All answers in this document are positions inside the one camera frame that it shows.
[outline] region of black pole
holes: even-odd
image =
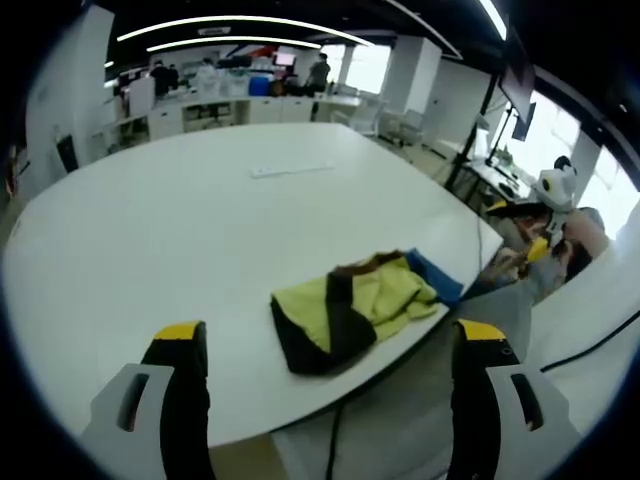
[[[507,119],[504,121],[504,124],[502,125],[502,128],[500,129],[500,133],[498,134],[498,138],[496,139],[496,143],[493,145],[493,148],[491,149],[491,153],[489,154],[489,157],[487,157],[487,164],[489,164],[491,162],[491,159],[493,158],[493,155],[496,153],[496,150],[498,149],[498,143],[500,143],[500,139],[502,138],[502,135],[504,134],[504,131],[507,129],[507,123],[509,122],[509,119],[511,118],[511,114],[513,113],[513,104],[509,107],[509,111],[507,112]]]
[[[482,100],[482,106],[480,107],[480,115],[484,115],[487,113],[487,109],[489,108],[489,103],[491,102],[491,97],[493,96],[493,92],[496,89],[496,84],[498,83],[498,74],[494,73],[491,75],[491,80],[489,81],[489,87],[487,88],[487,92],[484,94],[484,100]],[[473,145],[474,140],[476,139],[476,124],[478,123],[477,119],[473,122],[473,127],[471,127],[471,133],[467,138],[467,143],[465,143],[464,148],[462,149],[462,153],[458,153],[456,155],[455,160],[453,161],[453,170],[451,171],[451,175],[447,179],[447,182],[444,184],[444,188],[453,191],[453,184],[458,177],[460,170],[462,169],[462,164],[467,161],[467,155],[471,150],[471,146]]]

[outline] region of yellow cloth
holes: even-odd
[[[398,333],[410,320],[427,317],[438,309],[438,304],[432,303],[436,291],[409,269],[404,257],[386,262],[373,272],[353,276],[352,285],[352,308],[371,322],[378,342]],[[283,313],[329,353],[326,292],[325,276],[278,290],[274,296]]]

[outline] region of blue cloth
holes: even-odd
[[[438,298],[447,307],[455,307],[460,302],[463,285],[424,258],[417,249],[406,255],[407,263],[413,273],[419,275],[437,292]]]

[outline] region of window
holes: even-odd
[[[517,122],[512,114],[498,146],[506,146],[514,163],[537,179],[542,170],[553,168],[559,156],[571,158],[580,133],[580,122],[538,92],[531,95],[531,103],[536,103],[536,110],[525,141],[511,138]]]
[[[327,82],[338,82],[340,70],[342,69],[342,60],[344,58],[344,45],[325,45],[320,50],[327,56],[327,63],[331,70],[327,75]]]
[[[380,93],[390,55],[390,47],[358,45],[353,51],[346,84],[358,90]]]
[[[629,176],[611,152],[603,148],[578,206],[597,209],[607,235],[615,240],[639,198]]]

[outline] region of ceiling light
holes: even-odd
[[[456,56],[456,58],[458,60],[462,60],[462,55],[460,54],[460,52],[458,50],[456,50],[456,48],[453,45],[451,45],[442,35],[440,35],[440,33],[435,28],[433,28],[427,22],[422,20],[418,15],[413,13],[407,7],[402,5],[400,2],[396,2],[396,0],[385,0],[385,2],[387,2],[389,5],[393,5],[394,7],[396,7],[401,12],[404,12],[405,14],[409,15],[416,22],[418,22],[424,28],[429,30],[438,40],[440,40],[442,43],[444,43],[447,46],[447,48],[449,48],[449,50],[451,50],[453,52],[453,54]]]
[[[482,5],[482,8],[484,8],[484,11],[487,12],[487,15],[489,15],[489,18],[493,22],[493,26],[496,27],[496,30],[498,31],[498,35],[500,35],[500,38],[502,40],[506,40],[507,26],[504,24],[504,20],[502,20],[502,17],[500,16],[500,14],[498,13],[498,10],[496,9],[496,6],[493,3],[491,3],[491,0],[478,0],[478,1],[480,2],[480,5]]]
[[[300,40],[287,40],[286,38],[273,38],[273,37],[245,37],[245,36],[233,36],[228,37],[208,37],[208,38],[194,38],[193,40],[180,40],[179,42],[165,43],[163,45],[156,45],[155,47],[147,48],[147,52],[155,52],[156,50],[163,50],[165,48],[179,47],[180,45],[191,45],[192,43],[207,43],[207,42],[258,42],[258,43],[286,43],[289,45],[297,45],[299,47],[308,48],[320,48],[321,45],[317,43],[302,42]]]
[[[292,25],[294,27],[310,28],[312,30],[319,30],[321,32],[330,33],[332,35],[336,35],[338,37],[351,40],[352,42],[366,45],[367,47],[372,47],[374,45],[372,42],[369,42],[368,40],[365,40],[360,37],[356,37],[355,35],[350,35],[345,32],[341,32],[339,30],[334,30],[333,28],[327,28],[320,25],[315,25],[313,23],[298,22],[297,20],[287,20],[286,18],[262,17],[262,16],[256,16],[256,15],[217,15],[215,17],[196,17],[196,18],[185,18],[183,20],[173,20],[172,22],[159,23],[157,25],[141,28],[140,30],[136,30],[134,32],[127,33],[125,35],[121,35],[117,38],[117,40],[119,42],[122,42],[123,40],[127,40],[137,35],[142,35],[143,33],[153,32],[154,30],[160,30],[161,28],[174,27],[176,25],[186,25],[189,23],[199,23],[199,22],[232,22],[232,21],[282,23],[285,25]]]

